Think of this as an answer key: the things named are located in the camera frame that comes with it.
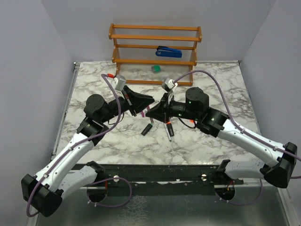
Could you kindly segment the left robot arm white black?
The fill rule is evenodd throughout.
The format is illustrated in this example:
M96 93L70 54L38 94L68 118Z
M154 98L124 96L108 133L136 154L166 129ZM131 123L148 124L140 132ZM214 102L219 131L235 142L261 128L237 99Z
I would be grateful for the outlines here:
M105 123L114 117L121 118L122 114L130 111L133 116L154 103L149 95L132 91L128 86L122 89L118 96L111 89L115 99L106 102L99 94L93 94L86 100L85 118L80 123L76 133L68 145L43 169L31 176L26 174L21 180L22 194L27 201L26 214L30 207L45 217L51 216L69 194L88 184L98 186L103 182L104 174L97 163L85 166L77 173L69 174L70 170L87 152L93 149L117 124L108 128Z

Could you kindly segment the blue stapler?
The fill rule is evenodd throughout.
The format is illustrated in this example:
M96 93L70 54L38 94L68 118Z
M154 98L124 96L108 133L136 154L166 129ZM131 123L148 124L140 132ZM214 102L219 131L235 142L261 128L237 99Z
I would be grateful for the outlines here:
M155 55L158 57L181 58L182 51L179 49L174 49L174 48L170 48L170 47L158 46Z

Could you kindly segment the thin white green pen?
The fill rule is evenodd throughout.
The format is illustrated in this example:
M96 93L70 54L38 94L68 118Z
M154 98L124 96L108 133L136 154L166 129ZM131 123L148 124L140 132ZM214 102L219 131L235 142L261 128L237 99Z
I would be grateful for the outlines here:
M169 134L167 125L166 125L165 123L163 123L163 124L164 124L164 128L165 128L165 130L166 130L167 136L168 136L168 140L169 140L170 142L172 142L172 139L171 139L171 136L170 136L170 134Z

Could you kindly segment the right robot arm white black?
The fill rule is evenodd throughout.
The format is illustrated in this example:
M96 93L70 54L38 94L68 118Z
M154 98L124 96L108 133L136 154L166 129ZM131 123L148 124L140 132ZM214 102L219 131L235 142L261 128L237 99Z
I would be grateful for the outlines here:
M257 161L224 160L216 172L216 179L227 184L232 179L264 179L278 188L287 188L296 165L297 146L291 142L282 144L264 138L231 121L230 117L209 106L209 96L198 87L189 88L185 102L169 99L165 93L160 102L149 109L146 116L160 122L172 117L194 120L201 132L229 141L255 155Z

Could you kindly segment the black mounting base rail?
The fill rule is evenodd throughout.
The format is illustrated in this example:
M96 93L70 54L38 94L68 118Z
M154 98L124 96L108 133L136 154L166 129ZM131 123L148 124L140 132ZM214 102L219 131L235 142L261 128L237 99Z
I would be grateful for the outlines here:
M215 186L241 185L242 180L231 179L225 174L225 164L221 165L123 165L86 163L98 173L96 180L111 178L115 175L124 181L109 181L105 184L104 194L127 196L129 188L133 195L214 195Z

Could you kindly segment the black orange highlighter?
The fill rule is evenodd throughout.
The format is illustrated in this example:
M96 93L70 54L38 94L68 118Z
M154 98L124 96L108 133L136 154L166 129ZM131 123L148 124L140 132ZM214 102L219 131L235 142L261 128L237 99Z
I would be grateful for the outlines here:
M173 137L174 136L174 130L173 130L173 126L172 126L171 122L168 122L166 124L166 126L167 126L170 137Z

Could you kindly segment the wooden shelf rack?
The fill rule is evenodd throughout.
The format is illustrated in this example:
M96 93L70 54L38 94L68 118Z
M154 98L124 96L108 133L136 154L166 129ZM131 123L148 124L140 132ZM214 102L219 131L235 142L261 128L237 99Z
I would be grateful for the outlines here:
M150 34L117 34L117 29L125 30L155 30L155 31L181 31L194 32L195 36L176 35L150 35ZM116 64L116 73L120 72L123 64L129 65L167 65L186 66L188 71L192 71L197 65L197 45L202 41L202 30L200 26L160 26L160 25L132 25L114 24L109 28L108 37L113 41L113 53L111 60ZM147 41L171 41L171 42L192 42L192 46L162 46L162 45L142 45L142 44L120 44L118 40L147 40ZM130 49L152 49L158 59L125 59L120 56L120 48Z

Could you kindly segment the black green highlighter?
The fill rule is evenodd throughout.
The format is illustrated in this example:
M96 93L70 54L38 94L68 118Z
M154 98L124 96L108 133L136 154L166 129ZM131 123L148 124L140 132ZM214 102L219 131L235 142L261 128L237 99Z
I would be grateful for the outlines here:
M145 136L153 127L153 123L148 123L148 125L143 129L141 135Z

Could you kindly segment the green tape dispenser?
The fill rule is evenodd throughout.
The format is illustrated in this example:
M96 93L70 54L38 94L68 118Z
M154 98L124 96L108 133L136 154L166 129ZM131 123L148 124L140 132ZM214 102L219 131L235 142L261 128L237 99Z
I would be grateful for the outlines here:
M158 73L161 71L161 67L159 65L154 65L151 67L153 73Z

